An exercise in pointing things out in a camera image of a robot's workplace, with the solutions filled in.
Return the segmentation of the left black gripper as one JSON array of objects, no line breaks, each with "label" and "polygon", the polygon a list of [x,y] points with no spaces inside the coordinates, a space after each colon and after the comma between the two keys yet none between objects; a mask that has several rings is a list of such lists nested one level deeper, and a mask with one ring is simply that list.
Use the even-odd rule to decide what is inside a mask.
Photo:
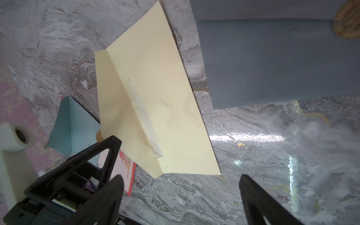
[{"label": "left black gripper", "polygon": [[38,178],[3,218],[7,225],[67,225],[78,208],[95,195],[122,188],[122,177],[110,179],[122,142],[111,136],[69,158]]}]

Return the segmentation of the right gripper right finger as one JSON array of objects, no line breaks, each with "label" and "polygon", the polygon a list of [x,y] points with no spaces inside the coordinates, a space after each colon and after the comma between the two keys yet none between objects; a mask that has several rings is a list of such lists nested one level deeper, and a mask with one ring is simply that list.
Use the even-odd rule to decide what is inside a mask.
[{"label": "right gripper right finger", "polygon": [[302,225],[250,176],[241,175],[239,189],[249,225]]}]

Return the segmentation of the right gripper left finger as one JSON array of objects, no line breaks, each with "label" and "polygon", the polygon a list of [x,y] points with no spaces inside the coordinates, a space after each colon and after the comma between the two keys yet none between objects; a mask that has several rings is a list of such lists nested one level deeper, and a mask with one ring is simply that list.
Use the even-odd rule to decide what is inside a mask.
[{"label": "right gripper left finger", "polygon": [[123,178],[116,175],[62,224],[115,225],[123,192]]}]

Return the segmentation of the red bordered pink card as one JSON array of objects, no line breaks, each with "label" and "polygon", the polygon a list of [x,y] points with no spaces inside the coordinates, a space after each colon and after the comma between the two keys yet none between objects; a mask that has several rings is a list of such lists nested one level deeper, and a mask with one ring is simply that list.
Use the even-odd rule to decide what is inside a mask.
[{"label": "red bordered pink card", "polygon": [[125,153],[119,151],[114,164],[110,180],[116,175],[121,175],[124,183],[124,192],[130,196],[134,182],[136,163]]}]

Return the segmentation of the teal green envelope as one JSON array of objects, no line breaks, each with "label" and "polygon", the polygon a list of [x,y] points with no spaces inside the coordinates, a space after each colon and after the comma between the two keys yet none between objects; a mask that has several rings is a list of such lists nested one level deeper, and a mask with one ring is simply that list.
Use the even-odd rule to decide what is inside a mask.
[{"label": "teal green envelope", "polygon": [[77,101],[67,96],[61,100],[55,125],[45,147],[63,156],[77,154],[97,143],[99,130],[100,123]]}]

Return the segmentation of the cream yellow envelope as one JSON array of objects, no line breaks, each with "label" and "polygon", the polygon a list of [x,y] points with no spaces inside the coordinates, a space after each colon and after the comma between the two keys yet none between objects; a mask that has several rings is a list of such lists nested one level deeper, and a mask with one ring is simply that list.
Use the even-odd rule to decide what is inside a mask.
[{"label": "cream yellow envelope", "polygon": [[159,2],[95,52],[101,135],[153,178],[220,175],[212,144]]}]

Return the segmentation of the grey envelope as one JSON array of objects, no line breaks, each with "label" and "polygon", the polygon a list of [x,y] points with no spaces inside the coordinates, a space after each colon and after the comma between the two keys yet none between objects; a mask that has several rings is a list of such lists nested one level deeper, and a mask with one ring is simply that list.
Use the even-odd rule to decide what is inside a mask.
[{"label": "grey envelope", "polygon": [[190,4],[215,109],[359,92],[359,1]]}]

